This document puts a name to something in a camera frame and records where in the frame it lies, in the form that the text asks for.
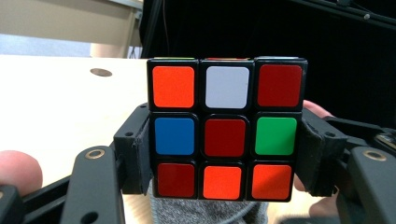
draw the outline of green sticker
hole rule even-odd
[[[289,156],[294,150],[297,120],[294,118],[259,118],[255,151],[258,155]]]

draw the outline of gray fabric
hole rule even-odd
[[[154,223],[267,223],[268,203],[160,199],[148,189]]]

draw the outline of black cable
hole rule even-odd
[[[165,30],[166,47],[167,47],[167,53],[168,53],[168,56],[169,56],[169,53],[170,53],[170,46],[169,46],[168,28],[167,28],[167,26],[166,26],[165,0],[163,0],[163,28],[164,28],[164,30]]]

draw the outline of orange sticker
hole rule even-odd
[[[194,70],[189,66],[156,66],[152,70],[154,104],[190,108],[194,105]]]
[[[253,168],[251,196],[258,200],[286,200],[290,196],[291,167],[258,164]]]
[[[241,193],[240,167],[207,166],[204,171],[204,197],[237,200]]]

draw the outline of white tabletop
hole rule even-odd
[[[96,76],[93,68],[112,76]],[[48,185],[71,174],[80,151],[108,146],[146,101],[145,60],[0,55],[0,150],[35,157]],[[151,222],[146,197],[124,200],[128,223]],[[128,207],[142,200],[143,207]]]

